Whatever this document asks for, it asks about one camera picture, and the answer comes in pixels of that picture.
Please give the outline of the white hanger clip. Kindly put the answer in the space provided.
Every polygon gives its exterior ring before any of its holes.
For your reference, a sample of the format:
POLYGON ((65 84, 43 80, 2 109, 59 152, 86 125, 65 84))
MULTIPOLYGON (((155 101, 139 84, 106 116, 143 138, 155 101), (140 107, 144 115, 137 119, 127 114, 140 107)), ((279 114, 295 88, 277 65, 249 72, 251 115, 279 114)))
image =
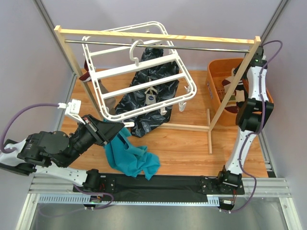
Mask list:
POLYGON ((134 122, 123 122, 124 127, 133 127, 134 126, 134 122))

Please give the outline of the beige maroon-cuffed sock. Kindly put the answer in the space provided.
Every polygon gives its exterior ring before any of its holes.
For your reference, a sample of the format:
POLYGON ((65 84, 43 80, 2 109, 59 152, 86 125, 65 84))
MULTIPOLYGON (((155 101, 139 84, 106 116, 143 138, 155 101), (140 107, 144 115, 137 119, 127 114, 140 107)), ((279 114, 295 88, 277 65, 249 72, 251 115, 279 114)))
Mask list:
MULTIPOLYGON (((90 82, 90 81, 92 81, 86 60, 84 61, 84 66, 83 67, 84 67, 86 72, 79 78, 79 80, 81 80, 82 82, 90 82)), ((109 93, 109 91, 105 88, 105 86, 101 83, 100 80, 98 81, 98 84, 99 84, 100 90, 101 90, 101 92, 103 94, 109 93)), ((106 107, 108 109, 108 112, 111 115, 115 114, 115 103, 116 103, 115 97, 107 98, 105 100, 105 105, 106 105, 106 107)))

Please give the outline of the white plastic clip hanger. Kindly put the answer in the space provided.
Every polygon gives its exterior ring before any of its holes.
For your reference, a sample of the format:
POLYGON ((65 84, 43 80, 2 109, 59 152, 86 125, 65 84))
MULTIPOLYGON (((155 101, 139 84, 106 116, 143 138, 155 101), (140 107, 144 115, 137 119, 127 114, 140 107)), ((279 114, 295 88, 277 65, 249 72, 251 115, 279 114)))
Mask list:
POLYGON ((180 58, 169 34, 160 22, 151 21, 104 30, 128 44, 112 43, 111 48, 92 51, 97 42, 82 38, 83 54, 91 77, 100 113, 111 122, 140 122, 149 116, 169 117, 172 106, 182 112, 197 86, 180 58), (97 70, 93 59, 111 54, 129 55, 130 64, 97 70))

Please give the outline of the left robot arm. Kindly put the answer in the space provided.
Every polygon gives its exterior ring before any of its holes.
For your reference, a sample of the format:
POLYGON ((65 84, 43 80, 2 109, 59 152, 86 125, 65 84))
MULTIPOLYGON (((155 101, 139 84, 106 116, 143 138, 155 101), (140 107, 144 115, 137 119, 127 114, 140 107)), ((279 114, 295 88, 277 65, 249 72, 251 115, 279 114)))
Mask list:
POLYGON ((41 131, 29 135, 21 142, 5 142, 11 153, 1 153, 3 170, 29 176, 44 174, 61 178, 83 188, 86 192, 100 192, 101 174, 98 169, 80 170, 70 165, 92 145, 104 147, 124 127, 122 122, 105 122, 84 115, 75 132, 41 131))

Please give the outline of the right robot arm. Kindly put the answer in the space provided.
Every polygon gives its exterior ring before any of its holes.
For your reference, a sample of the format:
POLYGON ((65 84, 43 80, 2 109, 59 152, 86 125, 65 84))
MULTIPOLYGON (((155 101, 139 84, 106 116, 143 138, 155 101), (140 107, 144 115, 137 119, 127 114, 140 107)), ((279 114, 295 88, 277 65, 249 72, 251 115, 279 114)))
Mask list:
POLYGON ((246 70, 248 98, 236 116, 238 133, 234 149, 217 177, 216 187, 222 193, 233 194, 242 187, 242 173, 249 148, 274 109, 266 91, 267 68, 264 49, 259 46, 246 70))

